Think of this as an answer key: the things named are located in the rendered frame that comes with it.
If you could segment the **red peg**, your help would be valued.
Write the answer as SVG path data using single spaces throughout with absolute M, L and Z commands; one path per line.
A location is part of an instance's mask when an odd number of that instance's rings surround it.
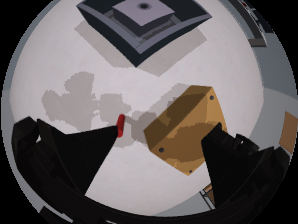
M 122 137 L 122 131 L 124 131 L 124 123 L 125 123 L 125 115 L 124 113 L 121 113 L 121 115 L 118 115 L 118 121 L 116 127 L 118 127 L 118 136 Z

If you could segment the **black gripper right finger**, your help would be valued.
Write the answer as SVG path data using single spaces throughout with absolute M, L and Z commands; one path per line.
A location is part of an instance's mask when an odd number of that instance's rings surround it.
M 201 145 L 212 183 L 214 208 L 230 204 L 230 197 L 245 185 L 258 165 L 269 159 L 274 151 L 274 147 L 269 147 L 246 155 L 208 136 L 204 136 Z

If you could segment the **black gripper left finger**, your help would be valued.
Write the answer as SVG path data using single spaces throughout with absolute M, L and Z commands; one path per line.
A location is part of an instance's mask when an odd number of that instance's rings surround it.
M 85 194 L 98 169 L 104 163 L 105 157 L 113 148 L 112 145 L 116 143 L 118 127 L 109 125 L 69 135 L 65 135 L 41 119 L 37 119 L 37 127 L 40 131 L 40 140 L 44 140 L 45 144 L 55 149 L 64 171 L 76 186 L 76 190 Z

